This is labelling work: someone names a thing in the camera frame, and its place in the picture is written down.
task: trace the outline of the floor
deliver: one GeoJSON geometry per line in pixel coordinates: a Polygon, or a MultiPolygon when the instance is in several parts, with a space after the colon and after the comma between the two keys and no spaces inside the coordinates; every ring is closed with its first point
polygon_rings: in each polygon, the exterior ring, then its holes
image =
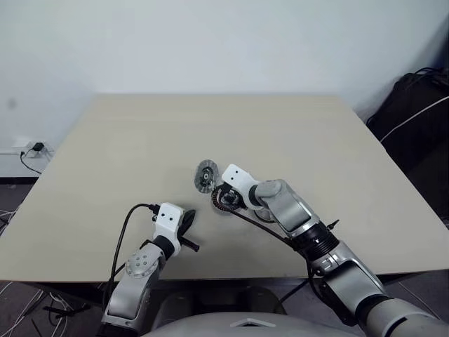
{"type": "MultiPolygon", "coordinates": [[[[31,187],[31,185],[0,185],[0,209],[13,211],[26,197],[31,187]]],[[[7,284],[8,282],[0,282],[0,291],[7,284]]],[[[419,296],[441,319],[449,322],[449,270],[420,274],[404,279],[402,284],[419,296]]],[[[278,297],[282,297],[291,288],[291,286],[275,286],[271,287],[270,290],[278,297]]],[[[3,336],[4,332],[14,325],[24,306],[37,291],[38,289],[32,286],[14,282],[0,295],[0,336],[3,336]]],[[[393,297],[402,298],[425,309],[421,302],[410,295],[398,283],[387,285],[387,291],[393,297]]],[[[50,305],[50,303],[50,297],[44,298],[36,310],[23,319],[17,328],[14,329],[13,336],[60,336],[63,332],[65,321],[61,321],[58,330],[52,335],[55,328],[50,325],[47,312],[42,310],[42,307],[50,305]]],[[[333,311],[321,303],[308,286],[289,298],[284,303],[284,308],[289,315],[294,317],[301,317],[309,321],[334,326],[358,336],[364,336],[357,326],[348,327],[341,324],[333,311]]],[[[94,336],[101,316],[101,310],[93,308],[69,318],[64,336],[94,336]]]]}

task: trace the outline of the beige tabletop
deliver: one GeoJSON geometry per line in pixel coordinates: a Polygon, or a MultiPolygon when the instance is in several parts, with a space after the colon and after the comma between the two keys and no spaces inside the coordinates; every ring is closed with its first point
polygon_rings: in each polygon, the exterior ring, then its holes
{"type": "MultiPolygon", "coordinates": [[[[104,281],[128,210],[165,201],[197,210],[187,237],[201,249],[162,278],[304,277],[298,254],[195,189],[203,159],[287,180],[378,274],[449,267],[449,231],[336,97],[99,95],[0,238],[0,279],[104,281]]],[[[119,263],[153,230],[136,211],[119,263]]]]}

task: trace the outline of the white wall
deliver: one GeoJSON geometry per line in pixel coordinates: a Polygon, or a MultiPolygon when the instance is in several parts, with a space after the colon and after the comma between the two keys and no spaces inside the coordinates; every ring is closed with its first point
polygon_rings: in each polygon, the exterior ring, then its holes
{"type": "MultiPolygon", "coordinates": [[[[94,92],[336,93],[366,119],[431,64],[448,14],[448,0],[3,0],[0,149],[57,147],[94,92]]],[[[0,155],[0,176],[32,175],[17,163],[0,155]]]]}

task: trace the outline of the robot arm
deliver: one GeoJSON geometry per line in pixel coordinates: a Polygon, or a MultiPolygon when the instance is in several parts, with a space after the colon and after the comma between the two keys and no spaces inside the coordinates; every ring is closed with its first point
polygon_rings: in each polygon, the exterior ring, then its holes
{"type": "Polygon", "coordinates": [[[137,250],[125,264],[125,273],[113,291],[97,336],[139,336],[149,306],[152,286],[166,261],[179,254],[181,244],[199,247],[182,235],[192,224],[194,211],[163,203],[157,213],[153,242],[137,250]]]}
{"type": "Polygon", "coordinates": [[[390,298],[380,280],[338,240],[284,180],[260,182],[236,165],[222,175],[255,211],[267,209],[307,261],[316,295],[343,323],[359,324],[372,337],[445,336],[447,325],[403,300],[390,298]],[[313,275],[318,275],[319,291],[313,275]]]}

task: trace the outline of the plug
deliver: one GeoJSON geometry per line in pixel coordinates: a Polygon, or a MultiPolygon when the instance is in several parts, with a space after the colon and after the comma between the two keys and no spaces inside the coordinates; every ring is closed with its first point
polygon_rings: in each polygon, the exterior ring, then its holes
{"type": "Polygon", "coordinates": [[[41,151],[44,148],[44,146],[45,145],[43,143],[38,142],[38,143],[34,144],[34,146],[31,148],[31,150],[39,152],[39,151],[41,151]]]}

